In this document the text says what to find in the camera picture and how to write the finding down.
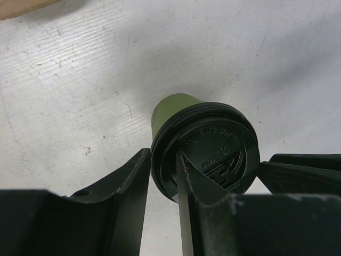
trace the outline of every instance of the green paper cup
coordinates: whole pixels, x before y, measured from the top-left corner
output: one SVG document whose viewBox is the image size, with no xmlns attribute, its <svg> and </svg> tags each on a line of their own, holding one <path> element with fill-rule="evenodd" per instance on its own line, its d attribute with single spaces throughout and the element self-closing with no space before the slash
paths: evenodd
<svg viewBox="0 0 341 256">
<path fill-rule="evenodd" d="M 199 103 L 203 103 L 203 101 L 184 93 L 173 94 L 161 100 L 151 117 L 153 139 L 168 119 L 179 111 Z"/>
<path fill-rule="evenodd" d="M 235 108 L 173 94 L 156 106 L 151 126 L 151 174 L 169 199 L 178 202 L 178 151 L 194 168 L 232 193 L 243 194 L 254 181 L 260 163 L 257 136 Z"/>
</svg>

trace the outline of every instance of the concrete floor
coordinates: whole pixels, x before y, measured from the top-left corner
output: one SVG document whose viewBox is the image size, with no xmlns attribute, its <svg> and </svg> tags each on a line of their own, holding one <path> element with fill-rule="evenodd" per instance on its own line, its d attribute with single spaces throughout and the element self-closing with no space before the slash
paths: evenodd
<svg viewBox="0 0 341 256">
<path fill-rule="evenodd" d="M 244 113 L 262 160 L 340 153 L 339 0 L 67 0 L 0 31 L 2 189 L 95 182 L 150 147 L 153 108 L 180 92 Z M 181 255 L 152 181 L 141 255 Z"/>
</svg>

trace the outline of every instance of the black plastic lid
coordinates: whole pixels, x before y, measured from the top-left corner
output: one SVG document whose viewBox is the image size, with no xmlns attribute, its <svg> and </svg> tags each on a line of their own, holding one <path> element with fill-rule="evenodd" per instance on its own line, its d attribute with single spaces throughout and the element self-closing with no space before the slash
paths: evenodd
<svg viewBox="0 0 341 256">
<path fill-rule="evenodd" d="M 159 190 L 177 202 L 176 152 L 224 189 L 244 193 L 256 178 L 259 150 L 245 116 L 222 103 L 185 108 L 159 130 L 151 146 L 151 174 Z"/>
</svg>

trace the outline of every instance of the cardboard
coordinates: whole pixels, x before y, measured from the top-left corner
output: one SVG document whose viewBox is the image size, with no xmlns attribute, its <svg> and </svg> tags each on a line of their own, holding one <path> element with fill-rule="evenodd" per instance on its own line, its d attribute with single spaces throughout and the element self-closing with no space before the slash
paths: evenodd
<svg viewBox="0 0 341 256">
<path fill-rule="evenodd" d="M 14 18 L 59 0 L 0 0 L 0 20 Z"/>
</svg>

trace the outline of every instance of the scratched white surface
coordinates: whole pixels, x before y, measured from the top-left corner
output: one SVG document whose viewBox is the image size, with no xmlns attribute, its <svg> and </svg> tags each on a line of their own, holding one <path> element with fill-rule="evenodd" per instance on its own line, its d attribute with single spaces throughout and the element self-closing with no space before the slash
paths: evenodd
<svg viewBox="0 0 341 256">
<path fill-rule="evenodd" d="M 242 111 L 262 160 L 340 153 L 341 1 L 68 0 L 0 32 L 2 189 L 93 183 L 151 145 L 153 108 L 177 92 Z M 141 255 L 181 255 L 153 182 Z"/>
</svg>

